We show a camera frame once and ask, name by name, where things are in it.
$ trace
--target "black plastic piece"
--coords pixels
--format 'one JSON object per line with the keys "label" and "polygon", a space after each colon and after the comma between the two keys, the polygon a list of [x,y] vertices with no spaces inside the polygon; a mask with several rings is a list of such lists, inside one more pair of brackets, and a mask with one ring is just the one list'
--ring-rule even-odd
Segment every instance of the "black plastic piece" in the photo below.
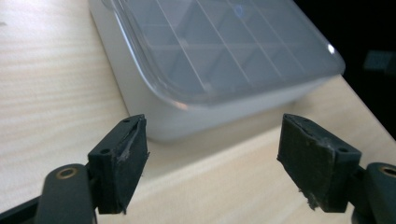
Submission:
{"label": "black plastic piece", "polygon": [[0,214],[4,224],[96,223],[101,214],[125,213],[149,157],[143,115],[124,119],[90,152],[87,165],[49,173],[42,195]]}
{"label": "black plastic piece", "polygon": [[126,212],[149,157],[143,115],[124,119],[89,153],[100,214]]}
{"label": "black plastic piece", "polygon": [[0,214],[1,224],[33,224],[35,221],[35,211],[37,210],[39,197],[33,198],[26,203],[13,207]]}
{"label": "black plastic piece", "polygon": [[396,223],[396,166],[374,162],[366,173],[364,184],[376,223]]}
{"label": "black plastic piece", "polygon": [[361,153],[315,122],[285,114],[277,159],[312,209],[345,212],[345,183],[359,168]]}
{"label": "black plastic piece", "polygon": [[87,169],[81,164],[50,172],[35,214],[35,224],[96,223]]}
{"label": "black plastic piece", "polygon": [[311,208],[343,213],[355,208],[353,224],[396,223],[396,166],[373,162],[309,119],[285,114],[277,159]]}

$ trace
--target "wooden table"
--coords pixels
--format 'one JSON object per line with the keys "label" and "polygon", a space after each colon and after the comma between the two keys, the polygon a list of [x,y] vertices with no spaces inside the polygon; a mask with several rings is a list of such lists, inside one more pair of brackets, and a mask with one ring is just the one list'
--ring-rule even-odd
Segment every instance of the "wooden table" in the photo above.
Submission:
{"label": "wooden table", "polygon": [[[53,169],[128,117],[87,1],[0,1],[0,212],[38,196]],[[349,223],[312,211],[276,160],[283,113],[312,119],[373,161],[396,144],[335,77],[300,100],[151,152],[126,216],[99,223]]]}

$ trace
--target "white plastic container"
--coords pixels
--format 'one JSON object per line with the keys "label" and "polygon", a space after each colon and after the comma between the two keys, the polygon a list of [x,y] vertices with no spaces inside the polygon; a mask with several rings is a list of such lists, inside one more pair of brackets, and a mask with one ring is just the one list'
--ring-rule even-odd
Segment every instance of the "white plastic container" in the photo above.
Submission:
{"label": "white plastic container", "polygon": [[294,101],[342,57],[291,0],[90,0],[131,115],[170,141]]}

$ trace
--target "screw hole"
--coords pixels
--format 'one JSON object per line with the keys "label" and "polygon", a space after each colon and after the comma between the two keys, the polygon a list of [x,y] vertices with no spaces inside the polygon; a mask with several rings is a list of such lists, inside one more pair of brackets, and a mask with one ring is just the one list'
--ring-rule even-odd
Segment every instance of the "screw hole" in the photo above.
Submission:
{"label": "screw hole", "polygon": [[381,171],[382,173],[386,174],[386,175],[390,175],[392,177],[396,177],[396,170],[387,166],[383,166],[381,167]]}
{"label": "screw hole", "polygon": [[56,178],[58,179],[67,179],[72,177],[77,173],[78,169],[74,167],[67,167],[62,169],[60,172],[56,174]]}
{"label": "screw hole", "polygon": [[344,147],[340,147],[340,148],[338,148],[338,150],[340,150],[341,152],[348,152],[348,149],[346,149]]}
{"label": "screw hole", "polygon": [[110,152],[110,149],[108,149],[108,148],[100,150],[100,154],[103,154],[103,155],[105,155],[105,154],[107,154],[109,152]]}

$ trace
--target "dark background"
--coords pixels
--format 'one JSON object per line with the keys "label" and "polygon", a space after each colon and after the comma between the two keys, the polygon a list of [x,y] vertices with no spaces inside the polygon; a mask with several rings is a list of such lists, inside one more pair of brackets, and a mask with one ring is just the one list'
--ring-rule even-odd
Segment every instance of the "dark background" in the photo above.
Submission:
{"label": "dark background", "polygon": [[[338,50],[349,86],[396,139],[396,7],[390,0],[294,0]],[[387,69],[364,67],[369,52]]]}

